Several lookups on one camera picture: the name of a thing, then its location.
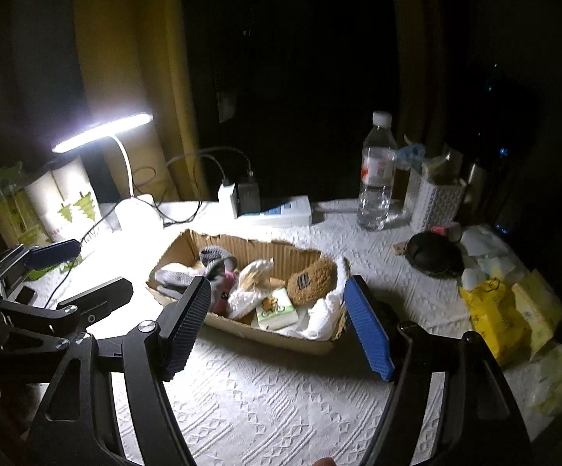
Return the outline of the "white textured towel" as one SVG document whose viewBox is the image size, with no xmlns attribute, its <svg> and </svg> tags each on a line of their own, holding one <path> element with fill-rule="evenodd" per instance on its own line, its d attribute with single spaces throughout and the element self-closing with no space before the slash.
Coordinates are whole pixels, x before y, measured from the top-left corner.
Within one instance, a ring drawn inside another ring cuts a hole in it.
<svg viewBox="0 0 562 466">
<path fill-rule="evenodd" d="M 329 258 L 337 265 L 335 288 L 322 299 L 307 305 L 294 306 L 299 320 L 292 326 L 280 329 L 280 334 L 311 341 L 328 341 L 336 334 L 338 322 L 344 313 L 343 291 L 345 282 L 349 279 L 349 262 L 343 257 L 321 257 Z"/>
</svg>

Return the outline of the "grey dotted sock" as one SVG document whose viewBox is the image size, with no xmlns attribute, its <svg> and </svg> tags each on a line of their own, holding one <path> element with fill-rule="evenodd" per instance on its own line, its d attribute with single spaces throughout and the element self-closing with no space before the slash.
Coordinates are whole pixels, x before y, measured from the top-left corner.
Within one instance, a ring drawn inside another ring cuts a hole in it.
<svg viewBox="0 0 562 466">
<path fill-rule="evenodd" d="M 234 271 L 237 273 L 237 259 L 220 246 L 206 246 L 199 252 L 199 259 L 193 266 L 173 262 L 162 266 L 154 273 L 157 291 L 170 298 L 183 296 L 196 276 L 204 276 L 209 282 L 220 273 Z"/>
</svg>

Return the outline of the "brown plush toy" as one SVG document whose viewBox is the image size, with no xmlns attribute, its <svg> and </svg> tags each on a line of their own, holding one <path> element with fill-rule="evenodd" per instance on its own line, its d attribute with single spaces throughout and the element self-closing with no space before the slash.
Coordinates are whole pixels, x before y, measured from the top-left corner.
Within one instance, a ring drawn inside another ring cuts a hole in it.
<svg viewBox="0 0 562 466">
<path fill-rule="evenodd" d="M 336 282 L 336 263 L 321 257 L 305 270 L 293 273 L 286 282 L 286 291 L 294 306 L 303 306 L 324 298 Z"/>
</svg>

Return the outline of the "pink plush item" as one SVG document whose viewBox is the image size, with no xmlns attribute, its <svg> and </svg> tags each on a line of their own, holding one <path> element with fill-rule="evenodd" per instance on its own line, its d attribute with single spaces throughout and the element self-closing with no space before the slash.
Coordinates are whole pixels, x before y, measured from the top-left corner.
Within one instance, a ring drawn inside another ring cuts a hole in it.
<svg viewBox="0 0 562 466">
<path fill-rule="evenodd" d="M 234 271 L 225 271 L 220 273 L 210 282 L 210 309 L 211 313 L 218 316 L 226 316 L 227 314 L 227 301 L 236 287 L 238 275 Z"/>
</svg>

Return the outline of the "green paper bag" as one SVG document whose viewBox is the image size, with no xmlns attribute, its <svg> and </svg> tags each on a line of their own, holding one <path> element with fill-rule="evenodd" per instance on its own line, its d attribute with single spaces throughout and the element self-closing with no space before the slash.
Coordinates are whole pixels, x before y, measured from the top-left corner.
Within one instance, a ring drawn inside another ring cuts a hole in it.
<svg viewBox="0 0 562 466">
<path fill-rule="evenodd" d="M 51 243 L 26 193 L 26 184 L 22 162 L 0 168 L 0 235 L 9 248 Z"/>
</svg>

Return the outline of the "green white tissue pack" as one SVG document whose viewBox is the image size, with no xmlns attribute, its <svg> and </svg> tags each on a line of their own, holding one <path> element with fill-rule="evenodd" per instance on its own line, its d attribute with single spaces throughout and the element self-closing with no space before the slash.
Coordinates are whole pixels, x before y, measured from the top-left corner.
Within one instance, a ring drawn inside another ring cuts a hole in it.
<svg viewBox="0 0 562 466">
<path fill-rule="evenodd" d="M 257 326 L 267 331 L 277 331 L 292 326 L 299 316 L 285 288 L 275 289 L 256 307 Z"/>
</svg>

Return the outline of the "cardboard box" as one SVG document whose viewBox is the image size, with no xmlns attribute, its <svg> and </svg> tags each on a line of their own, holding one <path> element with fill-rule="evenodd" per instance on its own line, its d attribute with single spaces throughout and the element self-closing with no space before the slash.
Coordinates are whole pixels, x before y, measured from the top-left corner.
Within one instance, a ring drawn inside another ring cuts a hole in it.
<svg viewBox="0 0 562 466">
<path fill-rule="evenodd" d="M 147 286 L 167 305 L 197 276 L 211 288 L 210 327 L 315 356 L 331 352 L 342 335 L 349 261 L 341 255 L 185 230 L 151 267 Z"/>
</svg>

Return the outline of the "black round bowl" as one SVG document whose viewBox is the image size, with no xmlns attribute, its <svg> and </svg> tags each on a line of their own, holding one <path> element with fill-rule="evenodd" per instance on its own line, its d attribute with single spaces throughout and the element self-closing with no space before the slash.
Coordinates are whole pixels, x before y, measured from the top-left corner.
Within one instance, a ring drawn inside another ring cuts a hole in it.
<svg viewBox="0 0 562 466">
<path fill-rule="evenodd" d="M 404 255 L 416 270 L 433 278 L 457 278 L 464 270 L 459 246 L 438 233 L 417 233 L 407 241 Z"/>
</svg>

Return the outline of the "white desk lamp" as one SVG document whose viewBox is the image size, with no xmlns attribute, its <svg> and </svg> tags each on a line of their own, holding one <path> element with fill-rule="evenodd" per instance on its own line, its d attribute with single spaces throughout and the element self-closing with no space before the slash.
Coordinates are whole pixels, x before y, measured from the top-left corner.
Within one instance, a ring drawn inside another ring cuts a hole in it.
<svg viewBox="0 0 562 466">
<path fill-rule="evenodd" d="M 113 211 L 115 221 L 126 235 L 141 238 L 155 236 L 163 229 L 155 189 L 162 185 L 165 165 L 157 140 L 145 140 L 152 121 L 152 114 L 138 111 L 83 126 L 51 147 L 58 155 L 80 148 L 100 148 L 120 194 Z"/>
</svg>

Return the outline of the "yellow plastic bag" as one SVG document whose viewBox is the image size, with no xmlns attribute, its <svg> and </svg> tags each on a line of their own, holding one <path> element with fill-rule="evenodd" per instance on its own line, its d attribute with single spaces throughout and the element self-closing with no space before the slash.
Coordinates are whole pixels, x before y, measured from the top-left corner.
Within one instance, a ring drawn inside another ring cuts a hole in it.
<svg viewBox="0 0 562 466">
<path fill-rule="evenodd" d="M 531 328 L 517 310 L 514 293 L 493 278 L 473 290 L 459 288 L 469 310 L 474 331 L 487 343 L 501 367 L 528 359 L 531 354 Z"/>
</svg>

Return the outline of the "crumpled white tissues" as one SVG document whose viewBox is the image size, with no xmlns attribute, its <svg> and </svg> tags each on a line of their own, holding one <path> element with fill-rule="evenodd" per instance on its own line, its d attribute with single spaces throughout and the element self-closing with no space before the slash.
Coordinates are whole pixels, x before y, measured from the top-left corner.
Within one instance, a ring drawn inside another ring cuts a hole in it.
<svg viewBox="0 0 562 466">
<path fill-rule="evenodd" d="M 509 246 L 488 228 L 475 225 L 467 228 L 459 242 L 464 270 L 461 286 L 472 291 L 493 278 L 506 282 L 518 270 L 518 262 Z"/>
</svg>

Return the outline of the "white perforated basket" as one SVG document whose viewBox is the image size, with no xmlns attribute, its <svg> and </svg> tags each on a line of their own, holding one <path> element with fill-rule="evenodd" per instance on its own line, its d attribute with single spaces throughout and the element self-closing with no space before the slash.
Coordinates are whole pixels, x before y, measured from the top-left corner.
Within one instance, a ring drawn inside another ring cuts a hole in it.
<svg viewBox="0 0 562 466">
<path fill-rule="evenodd" d="M 438 185 L 411 170 L 403 211 L 415 233 L 442 226 L 454 220 L 466 192 L 466 182 Z"/>
</svg>

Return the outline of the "white power adapter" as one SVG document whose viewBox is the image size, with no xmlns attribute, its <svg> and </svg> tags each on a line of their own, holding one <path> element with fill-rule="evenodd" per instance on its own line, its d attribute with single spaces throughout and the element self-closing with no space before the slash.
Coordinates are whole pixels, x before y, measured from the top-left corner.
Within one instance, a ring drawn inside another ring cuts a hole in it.
<svg viewBox="0 0 562 466">
<path fill-rule="evenodd" d="M 218 190 L 218 202 L 225 218 L 238 218 L 238 195 L 234 183 L 230 183 L 227 179 L 222 181 Z"/>
</svg>

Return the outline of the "pale yellow tissue pack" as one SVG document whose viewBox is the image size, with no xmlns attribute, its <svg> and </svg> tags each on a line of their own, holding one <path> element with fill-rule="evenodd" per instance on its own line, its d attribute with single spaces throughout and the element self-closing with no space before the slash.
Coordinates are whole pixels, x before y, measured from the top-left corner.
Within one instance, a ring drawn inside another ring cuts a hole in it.
<svg viewBox="0 0 562 466">
<path fill-rule="evenodd" d="M 515 307 L 531 329 L 531 356 L 536 356 L 554 337 L 562 320 L 562 305 L 538 270 L 527 273 L 512 286 Z"/>
</svg>

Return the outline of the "yellow curtain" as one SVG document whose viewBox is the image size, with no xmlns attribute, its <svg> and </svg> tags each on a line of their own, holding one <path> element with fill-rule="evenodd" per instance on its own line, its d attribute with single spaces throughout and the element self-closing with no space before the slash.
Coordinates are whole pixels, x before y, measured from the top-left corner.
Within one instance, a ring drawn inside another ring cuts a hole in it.
<svg viewBox="0 0 562 466">
<path fill-rule="evenodd" d="M 181 0 L 73 0 L 75 44 L 96 121 L 154 116 L 165 165 L 155 199 L 207 200 Z"/>
</svg>

